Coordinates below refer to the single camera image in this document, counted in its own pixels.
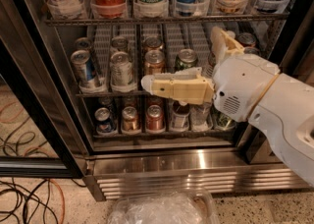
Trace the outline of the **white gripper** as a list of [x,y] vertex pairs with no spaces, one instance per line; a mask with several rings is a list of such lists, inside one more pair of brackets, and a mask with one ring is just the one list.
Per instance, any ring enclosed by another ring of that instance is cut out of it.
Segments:
[[141,79],[141,86],[151,95],[194,105],[210,103],[214,96],[218,111],[236,122],[244,122],[280,69],[257,55],[241,55],[244,47],[232,31],[213,27],[210,40],[217,63],[214,82],[202,76],[201,67],[193,67],[173,74],[146,75]]

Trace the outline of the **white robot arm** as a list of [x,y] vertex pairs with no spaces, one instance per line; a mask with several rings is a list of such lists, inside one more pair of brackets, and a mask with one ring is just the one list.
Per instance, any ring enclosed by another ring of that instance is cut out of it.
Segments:
[[200,67],[173,74],[146,75],[150,94],[180,103],[211,102],[237,122],[248,122],[268,139],[275,155],[306,183],[314,185],[314,88],[244,47],[221,28],[210,39],[216,59],[206,78]]

